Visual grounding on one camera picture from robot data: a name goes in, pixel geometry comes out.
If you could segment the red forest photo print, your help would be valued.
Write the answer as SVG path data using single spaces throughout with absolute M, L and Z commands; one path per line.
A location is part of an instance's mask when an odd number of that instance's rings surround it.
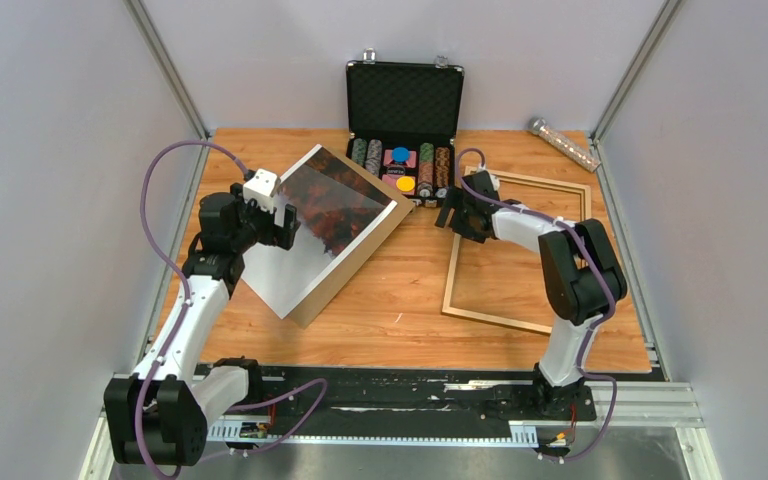
M 253 246 L 242 279 L 278 318 L 302 327 L 411 210 L 388 185 L 321 145 L 282 174 L 276 206 L 285 205 L 300 223 L 292 247 Z

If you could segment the light wooden picture frame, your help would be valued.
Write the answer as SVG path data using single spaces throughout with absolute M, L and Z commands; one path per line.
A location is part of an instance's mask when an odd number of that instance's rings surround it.
M 552 180 L 541 177 L 528 176 L 523 174 L 502 172 L 490 170 L 490 174 L 495 175 L 501 182 L 524 185 L 542 190 L 557 191 L 566 194 L 573 194 L 579 200 L 579 213 L 581 219 L 587 219 L 592 215 L 592 191 L 591 187 L 585 184 L 566 182 L 561 180 Z M 478 321 L 487 324 L 497 325 L 506 328 L 513 328 L 531 333 L 548 336 L 552 332 L 552 327 L 530 321 L 506 318 L 498 315 L 481 313 L 474 310 L 462 309 L 452 304 L 458 261 L 460 256 L 462 236 L 456 234 L 453 239 L 451 255 L 448 264 L 448 273 L 446 277 L 445 289 L 443 294 L 443 304 L 441 313 L 447 316 L 461 319 Z

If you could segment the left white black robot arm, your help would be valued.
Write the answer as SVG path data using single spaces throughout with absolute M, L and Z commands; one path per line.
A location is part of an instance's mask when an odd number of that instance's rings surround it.
M 258 411 L 266 386 L 252 377 L 256 361 L 225 359 L 199 382 L 193 375 L 219 314 L 256 244 L 288 250 L 300 226 L 291 204 L 268 209 L 242 193 L 214 193 L 199 203 L 199 232 L 183 267 L 176 303 L 149 352 L 127 377 L 113 378 L 104 408 L 116 462 L 181 469 L 200 460 L 207 434 L 234 405 Z

